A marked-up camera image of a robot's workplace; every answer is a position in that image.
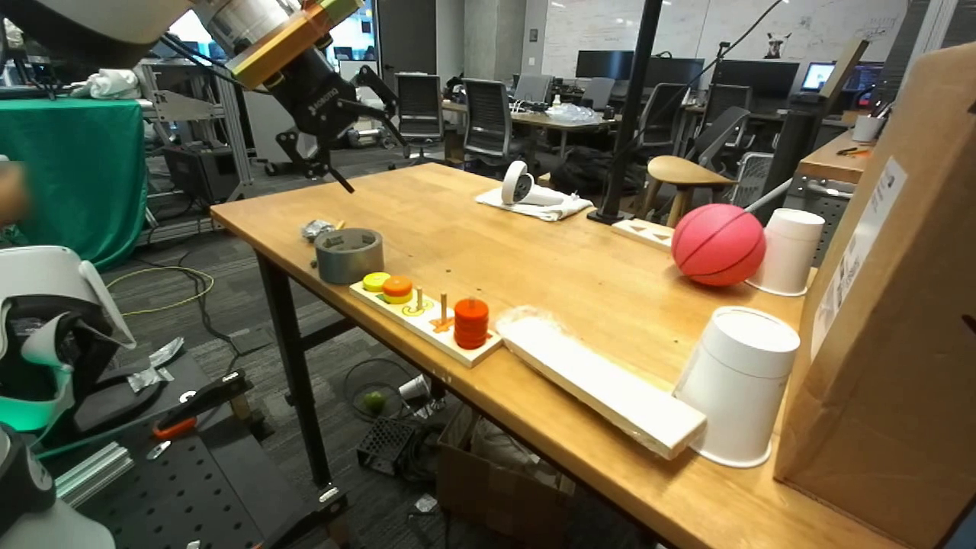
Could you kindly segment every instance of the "small figurine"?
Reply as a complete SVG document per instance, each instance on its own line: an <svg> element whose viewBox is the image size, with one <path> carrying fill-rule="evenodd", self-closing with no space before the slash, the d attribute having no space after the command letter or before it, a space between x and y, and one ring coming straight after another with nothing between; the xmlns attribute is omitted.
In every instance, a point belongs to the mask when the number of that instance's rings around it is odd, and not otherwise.
<svg viewBox="0 0 976 549"><path fill-rule="evenodd" d="M767 53L766 53L766 59L785 59L785 44L789 40L789 33L786 36L772 36L772 33L766 33L767 36Z"/></svg>

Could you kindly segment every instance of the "white container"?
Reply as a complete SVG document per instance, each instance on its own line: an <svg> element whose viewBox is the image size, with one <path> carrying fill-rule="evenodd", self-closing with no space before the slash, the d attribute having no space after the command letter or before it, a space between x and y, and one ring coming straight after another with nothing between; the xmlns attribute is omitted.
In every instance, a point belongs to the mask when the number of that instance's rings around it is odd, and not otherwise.
<svg viewBox="0 0 976 549"><path fill-rule="evenodd" d="M883 115L857 115L850 142L853 143L876 143L880 134Z"/></svg>
<svg viewBox="0 0 976 549"><path fill-rule="evenodd" d="M773 296L802 296L812 277L821 232L822 218L778 208L766 223L766 256L751 283Z"/></svg>
<svg viewBox="0 0 976 549"><path fill-rule="evenodd" d="M705 411L692 450L725 467L757 467L772 451L772 428L794 370L799 337L757 309L715 309L675 390Z"/></svg>

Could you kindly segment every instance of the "wall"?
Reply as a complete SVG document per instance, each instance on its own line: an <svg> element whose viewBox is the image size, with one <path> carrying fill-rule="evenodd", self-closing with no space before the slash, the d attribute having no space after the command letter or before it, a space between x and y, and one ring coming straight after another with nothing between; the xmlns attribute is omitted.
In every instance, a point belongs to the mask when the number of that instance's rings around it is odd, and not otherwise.
<svg viewBox="0 0 976 549"><path fill-rule="evenodd" d="M523 0L462 0L462 78L509 79L520 69Z"/></svg>
<svg viewBox="0 0 976 549"><path fill-rule="evenodd" d="M462 64L462 4L461 0L437 0L437 72L442 79L456 78Z"/></svg>
<svg viewBox="0 0 976 549"><path fill-rule="evenodd" d="M772 0L664 0L651 53L714 59L739 40ZM574 78L576 49L634 49L642 0L550 0L542 72ZM850 36L873 47L863 59L883 62L907 0L789 0L780 4L732 59L763 59L766 33L786 36L786 62L834 59Z"/></svg>
<svg viewBox="0 0 976 549"><path fill-rule="evenodd" d="M542 72L550 0L523 0L520 72Z"/></svg>

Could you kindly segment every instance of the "cardboard box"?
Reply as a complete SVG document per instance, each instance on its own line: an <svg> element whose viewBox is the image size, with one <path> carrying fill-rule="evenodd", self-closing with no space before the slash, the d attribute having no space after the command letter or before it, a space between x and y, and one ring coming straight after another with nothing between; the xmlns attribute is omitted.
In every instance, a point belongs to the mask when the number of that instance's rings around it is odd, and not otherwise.
<svg viewBox="0 0 976 549"><path fill-rule="evenodd" d="M908 69L802 339L773 477L935 545L976 495L976 47Z"/></svg>
<svg viewBox="0 0 976 549"><path fill-rule="evenodd" d="M565 545L574 482L542 484L469 450L474 411L461 406L438 439L437 499L446 513L523 545Z"/></svg>

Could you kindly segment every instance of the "pink ball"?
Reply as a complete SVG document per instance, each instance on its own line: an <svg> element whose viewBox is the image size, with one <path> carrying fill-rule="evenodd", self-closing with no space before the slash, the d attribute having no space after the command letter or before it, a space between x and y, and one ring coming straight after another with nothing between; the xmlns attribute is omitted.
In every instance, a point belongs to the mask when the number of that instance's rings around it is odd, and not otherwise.
<svg viewBox="0 0 976 549"><path fill-rule="evenodd" d="M763 223L734 204L689 211L672 239L678 270L701 286L734 286L746 282L766 254Z"/></svg>

